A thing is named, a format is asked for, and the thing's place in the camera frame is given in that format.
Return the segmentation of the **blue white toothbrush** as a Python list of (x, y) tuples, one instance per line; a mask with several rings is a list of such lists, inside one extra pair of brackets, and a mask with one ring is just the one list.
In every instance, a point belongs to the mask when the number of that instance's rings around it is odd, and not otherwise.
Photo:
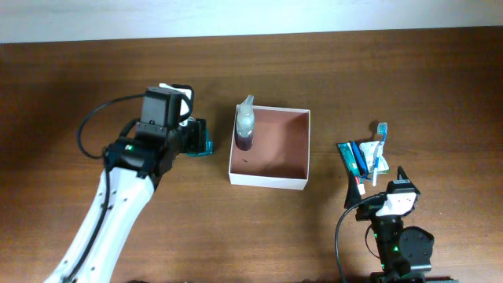
[(376, 133), (378, 135), (381, 135), (382, 138), (376, 145), (376, 148), (374, 150), (374, 163), (373, 163), (373, 176), (372, 176), (372, 185), (376, 186), (377, 182), (377, 175), (378, 175), (378, 169), (379, 169), (379, 164), (380, 160), (382, 159), (383, 151), (384, 151), (384, 145), (387, 139), (387, 123), (382, 122), (378, 123)]

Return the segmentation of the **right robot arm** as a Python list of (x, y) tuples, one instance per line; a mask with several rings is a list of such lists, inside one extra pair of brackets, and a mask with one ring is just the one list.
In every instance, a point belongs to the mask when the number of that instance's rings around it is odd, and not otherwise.
[(417, 226), (405, 227), (403, 218), (414, 209), (420, 190), (402, 167), (384, 192), (363, 198), (356, 182), (349, 182), (345, 212), (355, 210), (358, 221), (370, 221), (381, 272), (372, 272), (370, 282), (424, 282), (431, 270), (434, 236)]

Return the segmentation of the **clear spray bottle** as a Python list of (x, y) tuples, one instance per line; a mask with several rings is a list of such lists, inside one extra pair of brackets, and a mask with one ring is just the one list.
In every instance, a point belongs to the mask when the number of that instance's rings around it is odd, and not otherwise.
[(242, 151), (248, 151), (253, 145), (255, 127), (254, 98), (253, 95), (248, 95), (237, 107), (235, 142), (237, 147)]

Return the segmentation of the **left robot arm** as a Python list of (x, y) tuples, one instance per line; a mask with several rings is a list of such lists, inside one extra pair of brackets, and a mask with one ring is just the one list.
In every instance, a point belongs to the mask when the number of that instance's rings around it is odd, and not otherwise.
[(192, 116), (191, 86), (161, 83), (139, 96), (129, 121), (98, 159), (104, 170), (89, 211), (48, 282), (108, 282), (128, 235), (178, 154), (207, 156), (205, 119)]

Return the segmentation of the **teal mouthwash bottle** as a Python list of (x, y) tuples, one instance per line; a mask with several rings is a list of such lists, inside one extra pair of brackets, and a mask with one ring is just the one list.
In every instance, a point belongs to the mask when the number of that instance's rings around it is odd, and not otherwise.
[(210, 139), (205, 119), (189, 118), (186, 126), (185, 154), (188, 156), (209, 156), (213, 153), (213, 143)]

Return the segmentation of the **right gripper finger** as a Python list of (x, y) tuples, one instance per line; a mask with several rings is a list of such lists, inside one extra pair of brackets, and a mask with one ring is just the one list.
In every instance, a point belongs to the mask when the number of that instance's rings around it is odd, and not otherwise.
[(409, 180), (402, 166), (398, 166), (397, 168), (397, 179), (398, 180)]
[(358, 188), (359, 185), (359, 177), (355, 176), (352, 171), (349, 171), (347, 195), (344, 202), (345, 209), (349, 209), (362, 200), (362, 195), (360, 193), (360, 189)]

